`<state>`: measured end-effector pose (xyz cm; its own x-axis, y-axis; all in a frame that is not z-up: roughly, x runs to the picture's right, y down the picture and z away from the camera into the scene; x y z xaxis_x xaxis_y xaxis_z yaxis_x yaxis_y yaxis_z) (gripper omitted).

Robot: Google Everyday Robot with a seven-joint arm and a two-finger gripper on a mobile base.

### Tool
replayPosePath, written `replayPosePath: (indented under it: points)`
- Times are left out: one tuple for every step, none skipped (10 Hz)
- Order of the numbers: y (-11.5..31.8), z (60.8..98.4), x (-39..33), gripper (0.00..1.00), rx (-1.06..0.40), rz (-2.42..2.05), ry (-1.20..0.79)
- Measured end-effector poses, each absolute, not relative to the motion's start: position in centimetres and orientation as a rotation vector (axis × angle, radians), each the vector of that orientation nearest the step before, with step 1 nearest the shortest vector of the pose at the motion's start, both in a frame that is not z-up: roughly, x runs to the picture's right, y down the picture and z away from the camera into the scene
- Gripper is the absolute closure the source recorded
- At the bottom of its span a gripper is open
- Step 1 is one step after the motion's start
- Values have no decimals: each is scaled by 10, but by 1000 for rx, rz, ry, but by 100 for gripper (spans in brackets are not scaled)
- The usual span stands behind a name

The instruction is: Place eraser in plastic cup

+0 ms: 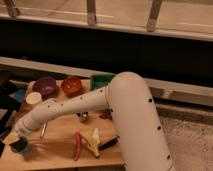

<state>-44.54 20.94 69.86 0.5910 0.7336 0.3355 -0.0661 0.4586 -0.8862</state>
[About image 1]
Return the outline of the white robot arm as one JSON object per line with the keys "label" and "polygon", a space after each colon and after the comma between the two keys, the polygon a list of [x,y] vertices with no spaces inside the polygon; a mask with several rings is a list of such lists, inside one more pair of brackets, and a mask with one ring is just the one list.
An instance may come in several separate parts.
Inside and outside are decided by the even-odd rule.
{"label": "white robot arm", "polygon": [[140,75],[122,72],[107,86],[64,101],[48,99],[22,116],[3,139],[24,141],[44,123],[66,114],[111,111],[126,171],[176,171],[150,89]]}

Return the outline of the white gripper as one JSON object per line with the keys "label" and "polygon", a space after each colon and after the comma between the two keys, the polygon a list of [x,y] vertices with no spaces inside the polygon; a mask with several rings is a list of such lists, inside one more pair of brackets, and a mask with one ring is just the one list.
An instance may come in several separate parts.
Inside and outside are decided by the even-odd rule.
{"label": "white gripper", "polygon": [[28,140],[25,137],[31,133],[31,131],[24,125],[23,120],[19,119],[14,126],[15,131],[8,134],[8,136],[3,140],[3,143],[6,145],[11,144],[11,148],[15,151],[23,151],[28,144]]}

